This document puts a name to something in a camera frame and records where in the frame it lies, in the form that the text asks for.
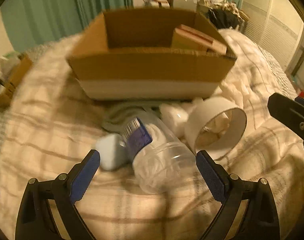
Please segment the white hard suitcase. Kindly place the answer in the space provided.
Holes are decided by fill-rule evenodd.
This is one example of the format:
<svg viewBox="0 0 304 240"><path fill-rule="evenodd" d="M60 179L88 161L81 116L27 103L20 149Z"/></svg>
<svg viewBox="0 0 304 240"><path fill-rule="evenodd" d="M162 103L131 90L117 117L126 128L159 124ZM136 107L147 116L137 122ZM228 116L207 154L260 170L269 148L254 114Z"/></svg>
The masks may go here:
<svg viewBox="0 0 304 240"><path fill-rule="evenodd" d="M145 6L154 8L170 8L170 4L167 0L147 0L145 2Z"/></svg>

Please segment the large green curtain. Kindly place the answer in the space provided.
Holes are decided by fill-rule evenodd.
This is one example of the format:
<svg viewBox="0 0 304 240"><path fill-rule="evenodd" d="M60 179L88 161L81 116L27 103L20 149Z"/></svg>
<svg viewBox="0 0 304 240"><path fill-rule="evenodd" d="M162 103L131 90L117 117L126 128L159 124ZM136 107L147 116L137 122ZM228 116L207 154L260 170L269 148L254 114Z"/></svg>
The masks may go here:
<svg viewBox="0 0 304 240"><path fill-rule="evenodd" d="M131 7L133 0L5 0L3 24L15 51L81 32L102 11Z"/></svg>

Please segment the black jacket on chair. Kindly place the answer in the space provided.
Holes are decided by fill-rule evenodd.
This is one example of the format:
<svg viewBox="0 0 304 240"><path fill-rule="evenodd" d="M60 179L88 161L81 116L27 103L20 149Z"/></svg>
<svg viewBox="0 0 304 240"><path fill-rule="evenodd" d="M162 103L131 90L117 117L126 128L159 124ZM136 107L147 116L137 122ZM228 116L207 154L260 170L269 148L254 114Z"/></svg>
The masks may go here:
<svg viewBox="0 0 304 240"><path fill-rule="evenodd" d="M242 20L229 10L209 9L208 18L217 29L236 29Z"/></svg>

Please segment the green white small box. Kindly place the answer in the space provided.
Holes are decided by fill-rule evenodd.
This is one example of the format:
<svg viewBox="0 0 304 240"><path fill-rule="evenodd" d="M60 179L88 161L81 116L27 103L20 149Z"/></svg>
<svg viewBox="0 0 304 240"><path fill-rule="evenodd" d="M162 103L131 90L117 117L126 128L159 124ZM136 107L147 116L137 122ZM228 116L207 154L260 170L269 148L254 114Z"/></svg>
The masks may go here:
<svg viewBox="0 0 304 240"><path fill-rule="evenodd" d="M3 74L8 73L13 67L20 63L20 53L17 51L11 51L0 57L0 71Z"/></svg>

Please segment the red brown book box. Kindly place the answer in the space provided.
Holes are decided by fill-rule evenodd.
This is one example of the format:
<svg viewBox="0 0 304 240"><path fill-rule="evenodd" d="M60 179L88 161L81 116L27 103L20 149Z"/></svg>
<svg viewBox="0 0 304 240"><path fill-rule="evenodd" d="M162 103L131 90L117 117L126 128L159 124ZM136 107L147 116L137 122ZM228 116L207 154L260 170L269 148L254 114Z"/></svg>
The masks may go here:
<svg viewBox="0 0 304 240"><path fill-rule="evenodd" d="M213 51L219 55L227 52L227 46L222 42L183 24L174 29L171 48Z"/></svg>

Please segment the silver mini fridge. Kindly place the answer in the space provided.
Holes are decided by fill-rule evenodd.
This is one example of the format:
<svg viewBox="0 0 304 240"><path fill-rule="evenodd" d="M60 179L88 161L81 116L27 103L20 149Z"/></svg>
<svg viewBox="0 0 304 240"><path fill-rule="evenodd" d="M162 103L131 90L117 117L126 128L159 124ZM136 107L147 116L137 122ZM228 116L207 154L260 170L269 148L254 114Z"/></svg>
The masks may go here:
<svg viewBox="0 0 304 240"><path fill-rule="evenodd" d="M172 0L172 7L174 9L196 11L197 0Z"/></svg>

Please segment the small SF cardboard box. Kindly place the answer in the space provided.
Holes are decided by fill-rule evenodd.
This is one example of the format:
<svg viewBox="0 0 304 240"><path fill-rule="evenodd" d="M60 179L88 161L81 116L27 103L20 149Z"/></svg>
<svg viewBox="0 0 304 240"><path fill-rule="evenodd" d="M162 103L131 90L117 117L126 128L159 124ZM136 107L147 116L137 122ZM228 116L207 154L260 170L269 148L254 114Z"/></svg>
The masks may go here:
<svg viewBox="0 0 304 240"><path fill-rule="evenodd" d="M20 54L20 63L6 74L0 71L0 107L10 106L16 89L31 69L33 62L26 53Z"/></svg>

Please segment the large open cardboard box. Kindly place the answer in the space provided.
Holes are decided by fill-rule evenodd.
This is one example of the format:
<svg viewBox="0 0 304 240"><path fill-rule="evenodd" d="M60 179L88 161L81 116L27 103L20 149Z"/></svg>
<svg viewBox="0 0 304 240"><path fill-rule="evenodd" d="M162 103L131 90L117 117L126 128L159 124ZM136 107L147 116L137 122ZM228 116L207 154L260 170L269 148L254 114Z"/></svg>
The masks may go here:
<svg viewBox="0 0 304 240"><path fill-rule="evenodd" d="M225 43L209 20L197 12L117 9L100 13L66 59L91 99L207 98L237 57L230 46L224 55L173 47L173 33L185 26Z"/></svg>

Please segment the clear plastic bottle blue label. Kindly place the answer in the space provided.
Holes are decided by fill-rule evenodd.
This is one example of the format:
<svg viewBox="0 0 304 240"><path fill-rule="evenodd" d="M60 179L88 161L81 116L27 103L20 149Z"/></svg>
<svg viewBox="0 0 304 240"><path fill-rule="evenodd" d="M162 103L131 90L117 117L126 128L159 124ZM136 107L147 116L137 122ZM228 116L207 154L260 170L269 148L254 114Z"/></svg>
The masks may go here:
<svg viewBox="0 0 304 240"><path fill-rule="evenodd" d="M195 155L154 114L140 111L123 126L122 136L138 185L148 194L182 186L196 170Z"/></svg>

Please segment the plaid beige blanket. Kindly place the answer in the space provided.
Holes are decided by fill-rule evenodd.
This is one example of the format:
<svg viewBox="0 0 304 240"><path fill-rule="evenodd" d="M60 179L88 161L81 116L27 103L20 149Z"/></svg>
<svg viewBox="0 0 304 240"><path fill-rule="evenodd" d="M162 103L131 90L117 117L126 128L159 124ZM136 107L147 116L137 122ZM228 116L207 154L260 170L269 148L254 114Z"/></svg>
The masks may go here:
<svg viewBox="0 0 304 240"><path fill-rule="evenodd" d="M239 144L220 160L245 180L264 177L277 206L285 238L304 206L302 140L269 116L268 97L296 96L279 63L235 30L221 35L237 61L216 90L245 94L247 129ZM19 86L10 109L0 112L0 228L15 237L22 195L30 178L54 179L68 172L105 132L102 105L83 92L65 57L79 35L29 51L34 66ZM135 182L131 166L99 170L77 209L97 239L198 239L217 213L216 202L198 170L180 189L149 195Z"/></svg>

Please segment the white louvered wardrobe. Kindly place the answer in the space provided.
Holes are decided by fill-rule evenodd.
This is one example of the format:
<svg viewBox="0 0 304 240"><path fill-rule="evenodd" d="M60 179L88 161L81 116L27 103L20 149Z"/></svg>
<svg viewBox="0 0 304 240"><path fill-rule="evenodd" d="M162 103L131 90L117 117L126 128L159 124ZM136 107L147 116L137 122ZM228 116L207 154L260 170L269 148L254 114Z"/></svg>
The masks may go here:
<svg viewBox="0 0 304 240"><path fill-rule="evenodd" d="M242 11L249 17L245 35L286 70L304 27L293 5L289 0L243 0Z"/></svg>

